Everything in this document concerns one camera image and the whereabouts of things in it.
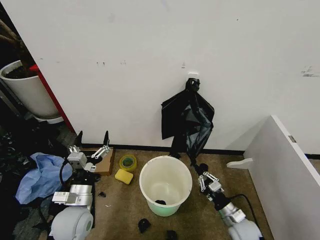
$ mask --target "white panel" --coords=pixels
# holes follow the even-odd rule
[[[275,240],[320,239],[320,176],[275,115],[255,136],[246,158]]]
[[[319,0],[1,2],[84,142],[170,146],[160,104],[197,71],[206,148],[244,150],[272,113],[320,154]]]

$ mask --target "white flower pot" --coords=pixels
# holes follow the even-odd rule
[[[58,109],[38,76],[21,79],[4,77],[7,73],[21,65],[21,61],[18,60],[3,67],[0,70],[0,78],[36,117],[44,120],[59,117]]]

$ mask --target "roll of tape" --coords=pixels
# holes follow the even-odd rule
[[[124,155],[119,161],[120,168],[132,173],[137,168],[137,159],[132,154]]]

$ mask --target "blue cloth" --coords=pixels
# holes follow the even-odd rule
[[[34,199],[44,198],[62,187],[59,178],[60,168],[64,159],[60,156],[34,153],[30,156],[37,165],[21,180],[15,198],[20,204],[28,204]],[[62,170],[62,179],[67,181],[72,175],[72,167],[66,164]]]

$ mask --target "cardboard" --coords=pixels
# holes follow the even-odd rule
[[[82,152],[86,151],[97,151],[98,148],[85,148],[82,149]],[[110,176],[112,174],[112,168],[114,166],[114,159],[115,159],[115,152],[116,150],[111,147],[108,154],[102,159],[101,162],[97,163],[95,173],[100,174],[101,176]]]

